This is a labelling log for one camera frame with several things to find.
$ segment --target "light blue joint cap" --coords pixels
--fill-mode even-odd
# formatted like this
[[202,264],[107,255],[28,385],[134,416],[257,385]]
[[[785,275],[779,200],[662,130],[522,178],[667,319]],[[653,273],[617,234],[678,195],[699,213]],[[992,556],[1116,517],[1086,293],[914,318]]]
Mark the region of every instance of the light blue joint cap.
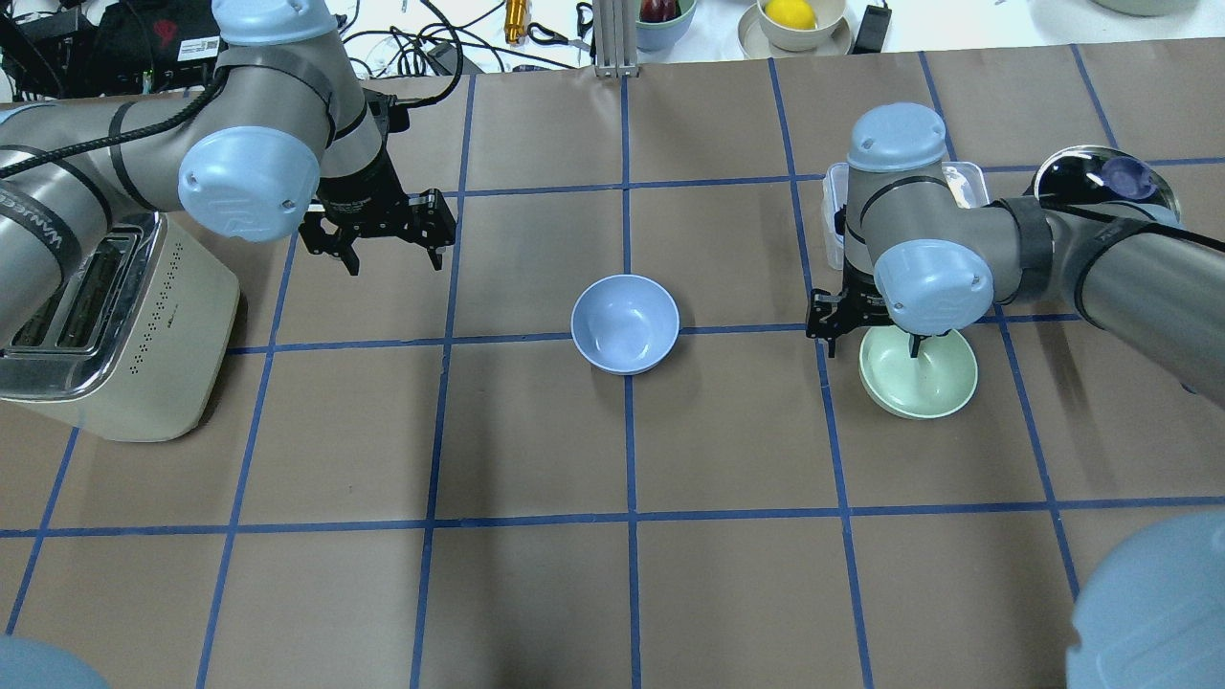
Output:
[[235,126],[201,139],[179,166],[179,200],[224,237],[272,242],[301,224],[318,186],[318,159],[283,131]]
[[109,689],[80,658],[29,639],[0,635],[0,687],[5,689]]
[[960,330],[995,299],[991,267],[956,242],[903,242],[881,254],[872,272],[893,322],[914,335]]
[[919,103],[891,103],[859,118],[846,162],[864,172],[903,172],[944,157],[944,120]]
[[1225,511],[1149,526],[1080,590],[1068,689],[1216,689],[1225,677]]
[[323,0],[213,0],[213,18],[233,45],[281,45],[336,31]]

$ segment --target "black electronics box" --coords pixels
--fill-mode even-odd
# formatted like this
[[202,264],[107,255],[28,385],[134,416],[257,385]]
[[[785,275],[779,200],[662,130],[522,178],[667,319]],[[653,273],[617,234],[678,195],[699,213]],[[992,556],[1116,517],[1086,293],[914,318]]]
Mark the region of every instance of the black electronics box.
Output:
[[[97,96],[93,87],[87,83],[87,67],[93,44],[97,38],[97,27],[85,17],[80,9],[37,18],[17,26],[22,36],[33,45],[60,80],[64,82],[65,96],[85,97]],[[40,96],[59,96],[47,93],[48,85],[39,83],[22,67],[12,60],[9,53],[4,56],[4,71],[12,77],[17,91],[38,93]]]
[[[127,0],[107,7],[94,27],[80,7],[17,29],[66,85],[64,96],[118,96],[206,83],[223,48],[211,0]],[[18,91],[40,91],[5,55],[4,70]]]
[[211,0],[115,2],[98,23],[88,81],[108,96],[198,86],[221,49]]

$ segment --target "blue bowl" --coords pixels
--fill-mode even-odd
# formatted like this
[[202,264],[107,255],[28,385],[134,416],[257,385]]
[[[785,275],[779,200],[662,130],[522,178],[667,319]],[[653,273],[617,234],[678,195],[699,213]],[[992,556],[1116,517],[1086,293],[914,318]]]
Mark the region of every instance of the blue bowl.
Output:
[[[663,50],[664,48],[671,47],[674,43],[685,36],[688,31],[688,25],[693,23],[693,9],[697,7],[697,0],[676,0],[680,5],[681,16],[675,20],[666,22],[643,22],[636,21],[638,25],[638,50],[650,53],[653,50]],[[639,2],[637,0],[630,0],[628,5],[636,6]]]
[[673,295],[641,275],[600,280],[583,291],[570,315],[578,352],[616,375],[637,375],[658,364],[676,343],[680,329]]

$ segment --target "power adapter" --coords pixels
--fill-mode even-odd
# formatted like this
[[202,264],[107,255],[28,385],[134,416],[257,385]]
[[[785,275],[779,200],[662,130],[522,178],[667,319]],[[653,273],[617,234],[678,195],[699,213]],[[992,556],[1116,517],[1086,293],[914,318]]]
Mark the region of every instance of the power adapter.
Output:
[[864,7],[864,21],[859,25],[859,36],[855,37],[855,47],[851,48],[850,54],[880,53],[884,45],[884,34],[889,31],[892,15],[893,10],[888,5]]

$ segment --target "plate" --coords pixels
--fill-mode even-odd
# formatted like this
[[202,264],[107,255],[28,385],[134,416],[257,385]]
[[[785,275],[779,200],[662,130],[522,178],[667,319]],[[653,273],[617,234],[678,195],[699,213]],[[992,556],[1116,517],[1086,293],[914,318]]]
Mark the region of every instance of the plate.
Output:
[[791,58],[794,55],[845,55],[850,53],[851,47],[850,25],[846,23],[846,17],[842,17],[838,20],[834,32],[829,34],[829,40],[812,50],[800,50],[797,53],[783,50],[772,44],[766,38],[766,34],[762,33],[761,16],[757,13],[757,7],[748,7],[744,16],[740,17],[740,26],[736,27],[736,34],[740,37],[740,49],[750,60]]

